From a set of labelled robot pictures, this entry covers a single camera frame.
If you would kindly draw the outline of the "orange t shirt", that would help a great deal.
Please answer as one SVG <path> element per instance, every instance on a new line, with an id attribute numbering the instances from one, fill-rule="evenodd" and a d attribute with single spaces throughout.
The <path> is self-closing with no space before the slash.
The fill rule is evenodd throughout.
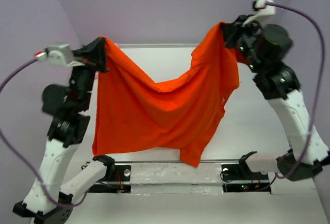
<path id="1" fill-rule="evenodd" d="M 193 50 L 189 70 L 165 82 L 110 39 L 105 48 L 109 72 L 98 76 L 93 154 L 178 149 L 181 162 L 197 167 L 239 87 L 236 52 L 224 47 L 220 24 Z"/>

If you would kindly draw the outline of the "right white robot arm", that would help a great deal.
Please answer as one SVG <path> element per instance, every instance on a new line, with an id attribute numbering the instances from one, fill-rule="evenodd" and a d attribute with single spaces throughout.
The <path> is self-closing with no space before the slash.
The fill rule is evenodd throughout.
<path id="1" fill-rule="evenodd" d="M 329 148 L 319 136 L 305 107 L 301 84 L 283 59 L 293 46 L 288 32 L 276 24 L 261 26 L 239 16 L 220 26 L 224 46 L 238 49 L 255 74 L 253 81 L 274 109 L 290 149 L 282 156 L 249 152 L 239 159 L 238 174 L 248 179 L 256 172 L 279 173 L 290 181 L 310 179 L 329 164 Z"/>

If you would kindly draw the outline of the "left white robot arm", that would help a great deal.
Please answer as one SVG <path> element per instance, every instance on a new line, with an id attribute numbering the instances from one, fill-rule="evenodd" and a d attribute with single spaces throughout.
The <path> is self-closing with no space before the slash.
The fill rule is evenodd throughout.
<path id="1" fill-rule="evenodd" d="M 95 156 L 71 181 L 63 179 L 85 136 L 90 117 L 85 116 L 97 72 L 106 73 L 106 41 L 97 38 L 78 50 L 55 43 L 35 55 L 39 61 L 72 68 L 66 86 L 50 84 L 42 93 L 42 111 L 52 117 L 39 174 L 24 200 L 13 212 L 34 223 L 65 223 L 94 183 L 113 177 L 113 158 Z"/>

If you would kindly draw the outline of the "pink t shirt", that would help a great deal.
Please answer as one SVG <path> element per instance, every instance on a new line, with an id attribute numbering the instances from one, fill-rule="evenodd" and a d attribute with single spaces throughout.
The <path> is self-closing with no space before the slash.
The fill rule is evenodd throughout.
<path id="1" fill-rule="evenodd" d="M 95 78 L 94 78 L 94 79 L 97 80 L 98 77 L 99 77 L 99 73 L 96 72 L 96 73 L 95 73 Z"/>

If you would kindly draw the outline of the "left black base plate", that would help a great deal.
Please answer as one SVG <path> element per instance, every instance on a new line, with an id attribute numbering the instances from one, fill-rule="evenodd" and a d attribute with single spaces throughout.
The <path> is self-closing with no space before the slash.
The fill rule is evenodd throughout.
<path id="1" fill-rule="evenodd" d="M 114 170 L 91 186 L 89 193 L 119 194 L 130 193 L 131 164 L 116 163 Z"/>

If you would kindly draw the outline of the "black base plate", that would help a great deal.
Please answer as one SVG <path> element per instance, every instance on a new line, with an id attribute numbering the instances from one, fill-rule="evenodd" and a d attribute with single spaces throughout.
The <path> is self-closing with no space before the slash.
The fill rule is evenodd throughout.
<path id="1" fill-rule="evenodd" d="M 261 172 L 251 172 L 239 164 L 224 164 L 220 172 L 224 193 L 259 191 L 270 183 L 269 176 Z"/>
<path id="2" fill-rule="evenodd" d="M 116 163 L 114 170 L 91 186 L 89 193 L 119 194 L 130 193 L 131 164 Z"/>

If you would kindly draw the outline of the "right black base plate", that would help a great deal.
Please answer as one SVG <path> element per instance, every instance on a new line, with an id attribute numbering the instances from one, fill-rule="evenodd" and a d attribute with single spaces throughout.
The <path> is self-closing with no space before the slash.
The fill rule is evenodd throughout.
<path id="1" fill-rule="evenodd" d="M 220 172 L 224 193 L 259 191 L 270 183 L 269 176 L 261 172 L 251 172 L 239 164 L 224 164 Z"/>

